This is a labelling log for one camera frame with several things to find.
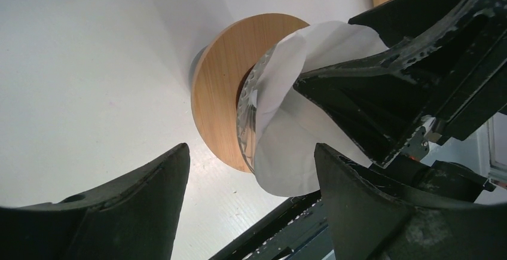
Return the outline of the white paper coffee filter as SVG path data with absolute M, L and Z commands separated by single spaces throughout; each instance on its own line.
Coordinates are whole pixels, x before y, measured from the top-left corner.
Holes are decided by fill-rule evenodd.
M 371 165 L 345 132 L 296 92 L 293 84 L 305 72 L 385 50 L 375 30 L 330 21 L 288 35 L 263 55 L 254 67 L 255 82 L 246 90 L 247 111 L 255 119 L 255 148 L 248 153 L 262 189 L 280 197 L 317 191 L 317 143 L 331 146 L 364 167 Z

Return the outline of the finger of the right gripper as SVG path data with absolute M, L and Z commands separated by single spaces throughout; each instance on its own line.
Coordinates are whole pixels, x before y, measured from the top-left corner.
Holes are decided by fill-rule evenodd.
M 465 140 L 491 117 L 491 18 L 410 19 L 368 11 L 387 50 L 304 73 L 295 89 L 322 108 L 377 166 L 388 166 L 433 117 L 439 145 Z

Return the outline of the grey glass carafe brown band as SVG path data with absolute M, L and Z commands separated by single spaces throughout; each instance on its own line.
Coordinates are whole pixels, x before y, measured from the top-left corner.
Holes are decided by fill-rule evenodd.
M 199 63 L 200 59 L 201 59 L 201 56 L 202 54 L 204 53 L 204 51 L 207 49 L 207 46 L 203 47 L 193 58 L 191 64 L 190 64 L 190 68 L 189 68 L 189 74 L 188 74 L 188 82 L 189 82 L 189 88 L 192 87 L 192 83 L 193 83 L 193 78 L 194 78 L 194 75 L 195 75 L 195 71 L 196 71 L 196 67 L 197 67 L 197 64 Z

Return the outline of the clear glass dripper cone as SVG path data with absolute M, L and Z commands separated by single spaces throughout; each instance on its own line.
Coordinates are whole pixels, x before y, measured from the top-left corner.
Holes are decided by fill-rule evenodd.
M 251 173 L 255 173 L 254 154 L 256 147 L 256 101 L 254 100 L 254 91 L 275 48 L 276 45 L 267 50 L 247 71 L 239 85 L 237 94 L 237 141 L 241 156 L 247 165 L 248 172 Z

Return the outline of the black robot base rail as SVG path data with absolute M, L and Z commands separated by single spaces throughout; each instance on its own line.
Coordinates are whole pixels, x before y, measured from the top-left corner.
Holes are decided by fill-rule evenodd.
M 319 191 L 291 197 L 212 259 L 334 259 Z

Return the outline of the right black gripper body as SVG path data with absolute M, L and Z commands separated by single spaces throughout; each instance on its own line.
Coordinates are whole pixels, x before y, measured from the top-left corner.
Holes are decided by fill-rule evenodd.
M 352 17 L 388 50 L 354 96 L 387 130 L 368 145 L 372 169 L 405 178 L 419 165 L 403 154 L 426 117 L 443 145 L 464 140 L 506 106 L 506 0 L 390 0 Z

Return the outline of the wooden dripper ring holder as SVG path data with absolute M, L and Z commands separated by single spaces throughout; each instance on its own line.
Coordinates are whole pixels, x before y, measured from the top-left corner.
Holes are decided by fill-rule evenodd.
M 202 54 L 191 87 L 193 120 L 206 146 L 229 167 L 248 172 L 236 132 L 243 77 L 268 49 L 308 25 L 282 13 L 250 16 L 226 27 Z

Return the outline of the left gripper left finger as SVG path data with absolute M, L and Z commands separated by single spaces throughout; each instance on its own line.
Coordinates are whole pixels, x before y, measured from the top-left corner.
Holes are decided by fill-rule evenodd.
M 180 143 L 59 203 L 2 207 L 1 258 L 170 259 L 189 172 Z

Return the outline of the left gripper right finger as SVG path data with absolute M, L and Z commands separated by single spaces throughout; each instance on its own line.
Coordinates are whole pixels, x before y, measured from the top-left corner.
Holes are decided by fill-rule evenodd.
M 452 162 L 366 168 L 314 150 L 337 259 L 505 259 L 506 204 L 476 202 L 487 178 Z

